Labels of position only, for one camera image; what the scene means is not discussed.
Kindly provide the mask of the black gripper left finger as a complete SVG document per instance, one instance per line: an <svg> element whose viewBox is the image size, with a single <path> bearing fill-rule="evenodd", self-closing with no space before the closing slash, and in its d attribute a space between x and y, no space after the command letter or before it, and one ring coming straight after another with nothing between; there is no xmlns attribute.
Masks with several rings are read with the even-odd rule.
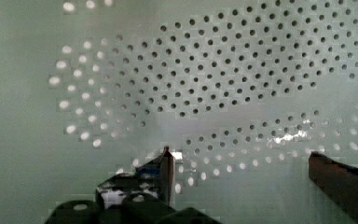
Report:
<svg viewBox="0 0 358 224"><path fill-rule="evenodd" d="M95 201L102 209L122 204L132 194L148 194L170 203L174 171L174 156L165 146L156 158L139 165L132 173L116 174L95 190Z"/></svg>

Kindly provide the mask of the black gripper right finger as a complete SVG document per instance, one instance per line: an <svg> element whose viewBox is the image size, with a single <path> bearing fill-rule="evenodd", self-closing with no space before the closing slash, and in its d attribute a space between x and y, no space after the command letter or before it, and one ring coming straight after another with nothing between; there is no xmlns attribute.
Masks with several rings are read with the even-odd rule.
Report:
<svg viewBox="0 0 358 224"><path fill-rule="evenodd" d="M309 178L358 224L358 168L319 152L309 157Z"/></svg>

